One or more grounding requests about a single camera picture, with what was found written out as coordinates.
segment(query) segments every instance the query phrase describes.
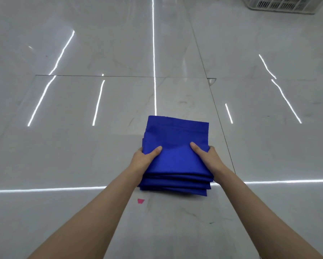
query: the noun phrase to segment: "hand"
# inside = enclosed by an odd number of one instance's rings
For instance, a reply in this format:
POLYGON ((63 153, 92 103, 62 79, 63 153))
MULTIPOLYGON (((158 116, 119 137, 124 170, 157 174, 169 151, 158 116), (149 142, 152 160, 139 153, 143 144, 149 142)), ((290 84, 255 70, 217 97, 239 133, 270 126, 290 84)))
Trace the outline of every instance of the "hand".
POLYGON ((144 154, 141 147, 134 153, 128 168, 132 169, 134 172, 142 176, 153 159, 157 157, 161 151, 162 147, 158 146, 149 154, 144 154))
POLYGON ((215 148, 211 146, 209 151, 205 152, 193 142, 190 143, 190 147, 201 158, 208 170, 210 170, 210 172, 214 175, 214 180, 218 183, 219 174, 228 168, 220 159, 219 155, 215 151, 215 148))

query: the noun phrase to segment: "white crate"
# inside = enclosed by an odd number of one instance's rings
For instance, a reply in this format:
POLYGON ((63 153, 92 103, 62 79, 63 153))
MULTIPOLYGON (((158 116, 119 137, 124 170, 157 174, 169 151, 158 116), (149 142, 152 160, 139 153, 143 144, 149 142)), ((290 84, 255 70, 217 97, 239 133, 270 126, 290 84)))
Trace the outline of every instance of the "white crate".
POLYGON ((243 0, 253 10, 315 14, 323 0, 243 0))

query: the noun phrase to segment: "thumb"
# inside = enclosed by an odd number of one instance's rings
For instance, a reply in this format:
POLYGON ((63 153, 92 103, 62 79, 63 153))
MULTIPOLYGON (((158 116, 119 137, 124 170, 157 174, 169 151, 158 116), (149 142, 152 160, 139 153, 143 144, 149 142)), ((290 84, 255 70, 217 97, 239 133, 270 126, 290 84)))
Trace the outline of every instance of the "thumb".
POLYGON ((204 156, 204 154, 206 153, 206 152, 205 152, 205 151, 203 151, 200 147, 198 147, 198 146, 196 145, 196 143, 191 142, 191 143, 190 143, 190 147, 193 149, 193 151, 194 151, 195 153, 197 153, 197 155, 198 155, 200 158, 202 158, 202 157, 204 156))
POLYGON ((161 151, 162 151, 162 147, 158 146, 152 152, 150 152, 148 156, 150 156, 151 159, 153 160, 155 157, 157 157, 160 154, 161 151))

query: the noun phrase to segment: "blue cloth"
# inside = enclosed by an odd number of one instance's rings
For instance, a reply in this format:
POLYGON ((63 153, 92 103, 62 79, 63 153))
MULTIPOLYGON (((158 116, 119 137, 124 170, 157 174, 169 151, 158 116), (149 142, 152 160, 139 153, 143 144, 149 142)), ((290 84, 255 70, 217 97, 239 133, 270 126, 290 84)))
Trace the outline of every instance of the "blue cloth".
POLYGON ((142 139, 142 152, 148 154, 160 145, 163 150, 146 170, 139 185, 141 190, 205 195, 206 189, 211 189, 213 175, 189 143, 194 142, 208 151, 208 127, 207 122, 149 116, 142 139))

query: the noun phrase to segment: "forearm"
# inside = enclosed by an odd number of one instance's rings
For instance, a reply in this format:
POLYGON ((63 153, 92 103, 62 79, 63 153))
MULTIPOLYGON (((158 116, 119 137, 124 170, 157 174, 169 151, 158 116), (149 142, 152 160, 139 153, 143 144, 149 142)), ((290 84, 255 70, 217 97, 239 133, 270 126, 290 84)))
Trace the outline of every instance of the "forearm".
POLYGON ((141 177, 127 168, 51 235, 30 258, 102 259, 141 177))
POLYGON ((260 256, 265 258, 323 258, 270 210, 228 168, 215 174, 260 256))

